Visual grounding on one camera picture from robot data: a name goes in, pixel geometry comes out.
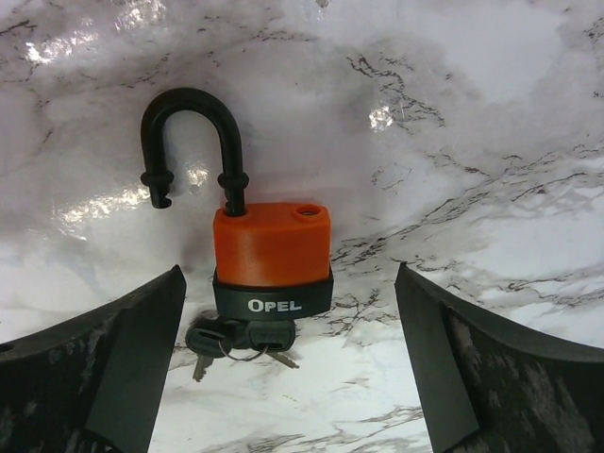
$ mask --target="white marble background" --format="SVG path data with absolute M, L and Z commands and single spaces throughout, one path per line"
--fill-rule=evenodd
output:
M 179 343 L 151 452 L 429 452 L 400 260 L 604 346 L 600 0 L 3 0 L 0 80 L 0 342 L 175 263 L 182 331 L 211 308 L 210 124 L 168 125 L 170 209 L 138 179 L 163 90 L 233 110 L 250 200 L 330 209 L 335 307 L 300 323 L 300 369 L 217 361 L 197 384 Z

